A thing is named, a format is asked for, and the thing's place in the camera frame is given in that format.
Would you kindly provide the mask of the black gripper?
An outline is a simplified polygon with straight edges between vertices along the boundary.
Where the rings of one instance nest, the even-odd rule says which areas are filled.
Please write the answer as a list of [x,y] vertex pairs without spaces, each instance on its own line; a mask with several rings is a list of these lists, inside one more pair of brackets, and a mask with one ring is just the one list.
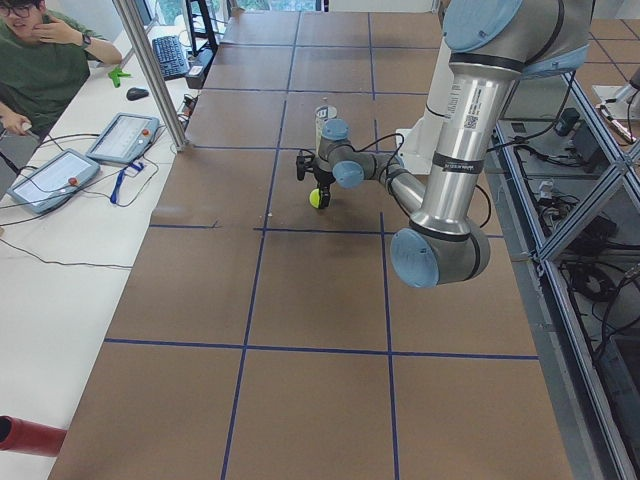
[[325,209],[330,204],[330,186],[335,182],[335,177],[333,176],[331,171],[315,169],[314,178],[317,183],[317,188],[319,189],[319,208]]

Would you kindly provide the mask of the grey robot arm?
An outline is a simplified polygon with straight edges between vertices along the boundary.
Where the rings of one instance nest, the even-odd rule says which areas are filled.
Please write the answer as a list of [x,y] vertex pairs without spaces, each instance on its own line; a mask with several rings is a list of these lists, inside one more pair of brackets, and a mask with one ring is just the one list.
[[332,183],[355,188],[382,184],[409,217],[391,241],[391,260],[407,285],[432,288],[478,276],[490,246],[468,209],[499,112],[522,78],[568,73],[587,57],[590,1],[452,1],[443,39],[453,73],[444,121],[427,182],[397,154],[356,150],[341,119],[327,121],[316,157],[297,161],[297,174],[313,172],[325,199]]

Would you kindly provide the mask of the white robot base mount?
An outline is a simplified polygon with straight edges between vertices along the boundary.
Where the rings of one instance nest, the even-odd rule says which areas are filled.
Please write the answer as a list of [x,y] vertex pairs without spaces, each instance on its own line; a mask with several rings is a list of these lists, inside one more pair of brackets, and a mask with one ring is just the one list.
[[443,117],[428,110],[410,129],[397,129],[404,138],[399,150],[404,167],[416,175],[429,175],[438,144]]

